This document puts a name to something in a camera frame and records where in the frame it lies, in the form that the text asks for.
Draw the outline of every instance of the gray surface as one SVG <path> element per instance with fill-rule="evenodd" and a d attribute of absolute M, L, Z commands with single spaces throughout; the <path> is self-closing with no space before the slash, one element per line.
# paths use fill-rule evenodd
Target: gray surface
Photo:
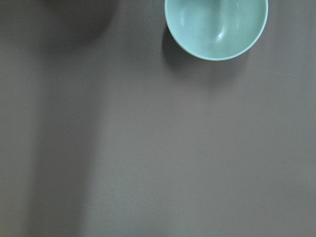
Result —
<path fill-rule="evenodd" d="M 0 9 L 1 237 L 316 236 L 316 1 L 224 62 L 162 0 Z"/>

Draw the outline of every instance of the matte surface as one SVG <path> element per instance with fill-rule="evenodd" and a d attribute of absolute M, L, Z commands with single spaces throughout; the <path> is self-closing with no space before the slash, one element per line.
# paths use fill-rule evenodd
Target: matte surface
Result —
<path fill-rule="evenodd" d="M 0 237 L 316 236 L 316 1 L 222 62 L 163 1 L 51 3 L 0 2 Z"/>
<path fill-rule="evenodd" d="M 261 35 L 267 0 L 166 0 L 167 25 L 188 53 L 207 60 L 234 58 Z"/>

